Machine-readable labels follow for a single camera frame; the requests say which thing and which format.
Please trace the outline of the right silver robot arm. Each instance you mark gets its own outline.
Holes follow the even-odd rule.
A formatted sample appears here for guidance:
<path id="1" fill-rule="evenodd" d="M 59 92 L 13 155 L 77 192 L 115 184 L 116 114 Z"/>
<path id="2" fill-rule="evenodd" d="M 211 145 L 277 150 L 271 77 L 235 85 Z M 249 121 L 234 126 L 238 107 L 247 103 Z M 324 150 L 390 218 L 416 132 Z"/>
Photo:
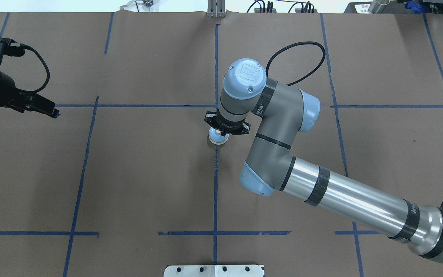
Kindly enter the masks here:
<path id="1" fill-rule="evenodd" d="M 339 105 L 330 107 L 336 116 L 333 133 L 322 133 L 312 157 L 292 152 L 299 133 L 309 132 L 326 111 L 317 97 L 268 77 L 258 61 L 241 58 L 223 77 L 216 112 L 207 112 L 209 138 L 223 144 L 230 135 L 251 130 L 245 121 L 251 113 L 262 121 L 244 163 L 240 183 L 264 197 L 275 191 L 292 195 L 303 203 L 321 207 L 364 225 L 375 234 L 406 245 L 424 259 L 443 264 L 443 201 L 419 205 L 364 184 L 349 175 L 342 134 L 358 131 L 353 149 L 369 158 L 362 174 L 401 185 L 415 197 L 432 191 L 443 166 L 422 172 L 420 166 L 443 162 L 443 149 L 428 138 L 443 137 L 443 108 L 350 107 L 351 117 L 340 123 Z"/>

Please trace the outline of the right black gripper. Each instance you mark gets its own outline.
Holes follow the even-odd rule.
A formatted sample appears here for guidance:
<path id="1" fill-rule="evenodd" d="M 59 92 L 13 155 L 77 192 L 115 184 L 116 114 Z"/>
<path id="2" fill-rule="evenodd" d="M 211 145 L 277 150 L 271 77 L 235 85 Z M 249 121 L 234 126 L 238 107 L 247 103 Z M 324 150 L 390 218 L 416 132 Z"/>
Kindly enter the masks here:
<path id="1" fill-rule="evenodd" d="M 221 131 L 222 135 L 246 135 L 249 134 L 251 124 L 246 123 L 245 119 L 237 122 L 229 121 L 218 112 L 206 112 L 205 122 L 215 130 Z"/>

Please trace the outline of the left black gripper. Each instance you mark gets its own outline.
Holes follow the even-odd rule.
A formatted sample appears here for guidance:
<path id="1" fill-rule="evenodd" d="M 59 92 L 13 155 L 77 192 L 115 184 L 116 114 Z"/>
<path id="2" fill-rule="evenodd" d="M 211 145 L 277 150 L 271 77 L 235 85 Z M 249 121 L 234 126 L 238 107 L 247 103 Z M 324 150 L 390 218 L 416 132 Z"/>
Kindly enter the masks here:
<path id="1" fill-rule="evenodd" d="M 0 72 L 0 107 L 11 108 L 17 112 L 38 112 L 51 118 L 58 118 L 60 111 L 56 108 L 56 103 L 40 96 L 38 93 L 33 95 L 30 100 L 25 103 L 23 108 L 22 94 L 15 87 L 15 83 L 11 77 Z"/>

